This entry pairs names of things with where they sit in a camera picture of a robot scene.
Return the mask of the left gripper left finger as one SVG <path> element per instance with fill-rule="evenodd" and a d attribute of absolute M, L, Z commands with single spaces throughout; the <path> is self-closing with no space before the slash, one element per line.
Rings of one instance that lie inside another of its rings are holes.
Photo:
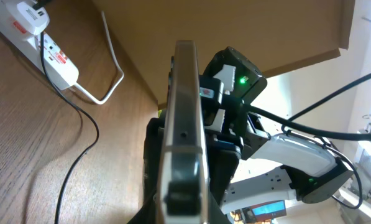
<path fill-rule="evenodd" d="M 162 152 L 164 120 L 152 118 L 146 127 L 144 141 L 143 204 L 127 224 L 155 224 L 159 209 L 158 176 Z"/>

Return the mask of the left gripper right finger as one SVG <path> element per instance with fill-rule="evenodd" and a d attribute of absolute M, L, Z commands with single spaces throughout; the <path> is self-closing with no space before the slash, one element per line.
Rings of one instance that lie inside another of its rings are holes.
<path fill-rule="evenodd" d="M 212 224 L 230 223 L 227 216 L 221 211 L 225 191 L 235 174 L 241 151 L 237 146 L 210 147 L 208 149 L 209 167 L 209 222 Z"/>

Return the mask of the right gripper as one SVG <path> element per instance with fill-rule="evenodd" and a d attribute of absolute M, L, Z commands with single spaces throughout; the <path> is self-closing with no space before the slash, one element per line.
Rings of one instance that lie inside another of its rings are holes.
<path fill-rule="evenodd" d="M 271 135 L 258 130 L 256 115 L 243 102 L 225 103 L 216 111 L 203 111 L 206 135 L 209 190 L 216 208 L 221 208 L 240 160 L 257 152 Z"/>

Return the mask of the black smartphone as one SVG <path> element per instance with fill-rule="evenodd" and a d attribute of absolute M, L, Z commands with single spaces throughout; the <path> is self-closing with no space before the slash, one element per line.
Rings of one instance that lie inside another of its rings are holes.
<path fill-rule="evenodd" d="M 176 42 L 157 184 L 157 223 L 208 223 L 209 173 L 196 44 Z"/>

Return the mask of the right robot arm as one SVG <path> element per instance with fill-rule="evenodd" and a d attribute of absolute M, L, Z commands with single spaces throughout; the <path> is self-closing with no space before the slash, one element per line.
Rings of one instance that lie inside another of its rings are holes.
<path fill-rule="evenodd" d="M 232 47 L 218 51 L 200 78 L 210 190 L 222 215 L 286 200 L 323 202 L 357 175 L 326 141 L 266 133 L 249 110 L 266 87 L 261 71 Z"/>

